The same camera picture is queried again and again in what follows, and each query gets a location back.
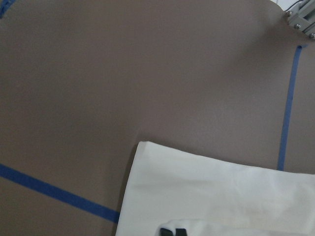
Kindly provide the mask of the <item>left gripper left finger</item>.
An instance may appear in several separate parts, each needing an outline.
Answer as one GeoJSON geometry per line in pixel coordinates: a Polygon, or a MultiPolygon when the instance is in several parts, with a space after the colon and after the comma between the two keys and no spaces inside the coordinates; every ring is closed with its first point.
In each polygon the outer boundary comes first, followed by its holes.
{"type": "Polygon", "coordinates": [[[171,230],[165,229],[165,228],[160,228],[159,235],[160,236],[174,236],[171,230]]]}

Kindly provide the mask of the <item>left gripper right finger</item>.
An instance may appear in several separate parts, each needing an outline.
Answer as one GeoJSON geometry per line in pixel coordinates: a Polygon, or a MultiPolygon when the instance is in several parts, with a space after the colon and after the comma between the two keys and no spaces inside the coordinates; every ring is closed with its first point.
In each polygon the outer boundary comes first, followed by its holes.
{"type": "Polygon", "coordinates": [[[183,228],[176,228],[175,236],[187,236],[187,230],[183,228]]]}

